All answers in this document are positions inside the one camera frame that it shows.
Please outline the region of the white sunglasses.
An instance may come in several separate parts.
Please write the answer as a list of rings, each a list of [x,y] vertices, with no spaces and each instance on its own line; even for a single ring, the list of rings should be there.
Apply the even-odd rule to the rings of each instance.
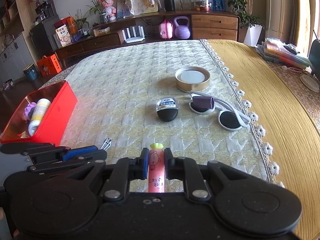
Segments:
[[[209,114],[212,114],[214,111],[218,111],[218,116],[217,116],[218,123],[225,130],[238,131],[242,128],[246,128],[251,122],[251,119],[247,115],[245,115],[244,113],[241,113],[239,110],[233,107],[230,103],[214,96],[212,96],[215,103],[214,109],[208,109],[206,111],[202,109],[196,109],[192,104],[193,96],[211,96],[211,95],[192,90],[190,92],[190,99],[186,100],[186,102],[189,104],[189,108],[194,113],[199,115],[209,115]]]

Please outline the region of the snack box on cabinet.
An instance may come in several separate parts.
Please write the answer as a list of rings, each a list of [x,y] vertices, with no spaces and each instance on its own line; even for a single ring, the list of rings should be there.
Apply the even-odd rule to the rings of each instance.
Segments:
[[[57,28],[55,31],[56,31],[57,39],[59,40],[62,47],[65,47],[72,42],[70,33],[65,24]]]

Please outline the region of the stack of colourful folders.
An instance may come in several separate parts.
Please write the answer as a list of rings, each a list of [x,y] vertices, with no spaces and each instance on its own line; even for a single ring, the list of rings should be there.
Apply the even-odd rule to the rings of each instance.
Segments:
[[[255,48],[256,52],[266,61],[283,64],[288,67],[295,67],[305,70],[311,67],[312,63],[300,54],[294,54],[287,50],[288,45],[278,38],[265,38]]]

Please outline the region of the quilted cream yellow mat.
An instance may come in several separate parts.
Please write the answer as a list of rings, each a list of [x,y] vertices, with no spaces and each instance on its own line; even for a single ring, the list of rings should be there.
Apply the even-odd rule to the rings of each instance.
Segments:
[[[106,50],[49,83],[67,81],[77,103],[62,144],[112,141],[107,163],[156,143],[199,164],[222,162],[276,183],[273,147],[251,102],[206,40],[167,41]]]

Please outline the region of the mustard yellow table runner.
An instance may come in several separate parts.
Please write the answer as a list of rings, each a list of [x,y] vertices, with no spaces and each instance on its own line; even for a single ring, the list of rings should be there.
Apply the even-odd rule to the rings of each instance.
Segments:
[[[271,144],[271,160],[279,167],[277,181],[295,193],[303,206],[296,228],[301,239],[319,238],[319,133],[289,87],[243,43],[210,40],[229,72],[252,103]]]

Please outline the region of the teal waste bin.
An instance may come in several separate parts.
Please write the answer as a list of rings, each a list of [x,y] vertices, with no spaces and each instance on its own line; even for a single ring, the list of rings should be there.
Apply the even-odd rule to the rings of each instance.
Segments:
[[[39,77],[38,71],[33,63],[25,67],[23,72],[29,81],[34,81]]]

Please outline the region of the plastic bag of fruit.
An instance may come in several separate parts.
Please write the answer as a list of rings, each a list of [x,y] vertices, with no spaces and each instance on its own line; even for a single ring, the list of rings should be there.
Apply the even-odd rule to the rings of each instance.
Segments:
[[[212,0],[190,0],[196,11],[209,12],[212,6]]]

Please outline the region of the round beige coaster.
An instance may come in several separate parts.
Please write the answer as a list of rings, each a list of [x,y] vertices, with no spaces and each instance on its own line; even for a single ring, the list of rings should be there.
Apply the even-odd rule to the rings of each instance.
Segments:
[[[301,75],[300,76],[300,81],[311,91],[315,93],[319,93],[319,85],[316,80],[314,80],[312,77],[308,75]]]

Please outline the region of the round gold tin lid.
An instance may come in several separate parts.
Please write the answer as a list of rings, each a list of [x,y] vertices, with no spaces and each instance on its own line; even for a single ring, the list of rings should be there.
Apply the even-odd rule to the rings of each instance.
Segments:
[[[210,84],[210,72],[202,67],[184,67],[175,73],[176,86],[184,92],[202,91]]]

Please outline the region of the purple kettlebell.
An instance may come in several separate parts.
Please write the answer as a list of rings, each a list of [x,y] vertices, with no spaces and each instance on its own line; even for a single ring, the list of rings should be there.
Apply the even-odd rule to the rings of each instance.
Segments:
[[[187,23],[185,25],[178,24],[178,20],[186,20]],[[175,36],[181,40],[187,40],[190,38],[191,33],[189,30],[189,18],[187,16],[177,16],[174,18],[174,25],[175,25]]]

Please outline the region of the red metal tin box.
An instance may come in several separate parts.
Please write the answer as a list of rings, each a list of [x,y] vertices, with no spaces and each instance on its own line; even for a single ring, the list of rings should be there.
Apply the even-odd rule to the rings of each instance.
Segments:
[[[59,146],[76,103],[65,80],[28,94],[6,125],[1,144],[49,142]]]

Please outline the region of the wooden tv cabinet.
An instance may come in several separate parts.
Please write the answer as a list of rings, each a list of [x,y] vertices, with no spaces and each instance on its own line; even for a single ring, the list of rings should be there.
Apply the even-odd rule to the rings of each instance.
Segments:
[[[163,20],[174,23],[174,18],[179,16],[188,18],[187,20],[177,20],[177,23],[189,24],[191,40],[239,40],[240,18],[231,12],[163,11],[121,18],[97,25],[93,28],[95,33],[105,28],[109,28],[110,31],[104,35],[82,38],[75,43],[61,47],[55,51],[55,55],[64,67],[68,67],[71,64],[66,62],[67,58],[79,59],[82,56],[92,55],[103,50],[127,46],[122,31],[135,25],[143,27],[145,34],[145,39],[137,44],[160,42],[163,39],[160,36],[159,25]]]

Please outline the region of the potted tree white planter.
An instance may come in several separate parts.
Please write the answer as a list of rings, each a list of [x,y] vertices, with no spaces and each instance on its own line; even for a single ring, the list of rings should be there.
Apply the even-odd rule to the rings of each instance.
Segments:
[[[256,47],[263,29],[259,16],[254,16],[253,0],[227,0],[228,6],[240,18],[240,27],[247,28],[244,44]]]

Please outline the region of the blue photo card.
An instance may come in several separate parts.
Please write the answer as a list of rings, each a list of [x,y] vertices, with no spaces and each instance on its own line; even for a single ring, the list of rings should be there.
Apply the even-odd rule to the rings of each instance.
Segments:
[[[211,1],[211,11],[225,11],[226,4],[225,0],[210,0]]]

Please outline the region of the white wifi router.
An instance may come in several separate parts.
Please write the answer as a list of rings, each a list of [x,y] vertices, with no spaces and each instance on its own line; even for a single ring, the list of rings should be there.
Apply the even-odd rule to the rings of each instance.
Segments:
[[[121,30],[125,43],[142,42],[145,40],[144,29],[141,25],[134,25]]]

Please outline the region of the pink toy suitcase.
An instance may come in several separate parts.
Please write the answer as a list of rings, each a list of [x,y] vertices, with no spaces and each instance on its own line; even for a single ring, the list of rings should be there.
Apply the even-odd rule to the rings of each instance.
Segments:
[[[159,25],[159,34],[162,39],[171,39],[173,37],[173,24],[165,19]]]

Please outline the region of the orange gift bag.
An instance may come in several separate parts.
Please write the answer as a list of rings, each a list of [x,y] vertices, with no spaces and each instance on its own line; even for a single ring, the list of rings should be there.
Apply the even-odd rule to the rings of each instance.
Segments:
[[[50,56],[43,56],[37,61],[37,67],[42,76],[50,76],[62,72],[62,68],[55,54]]]

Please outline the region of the pink plush doll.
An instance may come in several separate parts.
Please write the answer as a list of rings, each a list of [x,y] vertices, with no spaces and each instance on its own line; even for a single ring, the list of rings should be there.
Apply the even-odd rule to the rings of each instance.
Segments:
[[[113,6],[114,0],[99,0],[99,5],[101,6],[101,16],[104,23],[116,20],[117,10]]]

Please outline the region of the black mini fridge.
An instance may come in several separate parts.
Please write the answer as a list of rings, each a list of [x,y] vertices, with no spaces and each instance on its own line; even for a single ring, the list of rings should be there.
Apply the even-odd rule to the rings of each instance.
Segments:
[[[55,23],[59,22],[60,18],[53,0],[43,2],[35,11],[37,24],[31,28],[29,34],[39,58],[42,58],[54,54],[58,49]]]

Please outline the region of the small purple box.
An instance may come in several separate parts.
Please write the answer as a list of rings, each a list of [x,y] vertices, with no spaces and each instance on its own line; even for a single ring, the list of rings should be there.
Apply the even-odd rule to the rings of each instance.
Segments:
[[[196,109],[214,109],[214,99],[212,96],[193,96],[192,104]]]

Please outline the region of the clear bottle black cap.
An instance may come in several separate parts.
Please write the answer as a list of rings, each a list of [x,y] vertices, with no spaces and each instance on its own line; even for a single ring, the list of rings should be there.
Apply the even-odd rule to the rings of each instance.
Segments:
[[[157,101],[156,113],[163,122],[171,122],[178,115],[178,104],[175,98],[166,97]]]

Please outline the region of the white yellow vitamin bottle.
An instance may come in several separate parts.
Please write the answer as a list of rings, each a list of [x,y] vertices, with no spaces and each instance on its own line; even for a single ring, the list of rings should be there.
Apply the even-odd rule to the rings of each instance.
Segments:
[[[37,131],[50,105],[51,105],[51,102],[45,98],[42,98],[37,102],[28,126],[28,133],[30,136],[33,136]]]

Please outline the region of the purple spiky toy figure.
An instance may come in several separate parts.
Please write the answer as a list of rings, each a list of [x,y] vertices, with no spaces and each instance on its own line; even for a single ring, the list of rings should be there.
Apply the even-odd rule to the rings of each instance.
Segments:
[[[24,117],[27,121],[31,120],[31,117],[33,115],[33,111],[36,107],[36,103],[35,102],[31,102],[29,104],[27,104],[27,106],[24,108],[23,114]]]

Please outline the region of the black cylinder speaker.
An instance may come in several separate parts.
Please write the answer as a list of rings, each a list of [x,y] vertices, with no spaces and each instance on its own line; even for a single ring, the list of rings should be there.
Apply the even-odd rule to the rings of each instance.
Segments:
[[[165,11],[175,11],[175,0],[163,0]]]

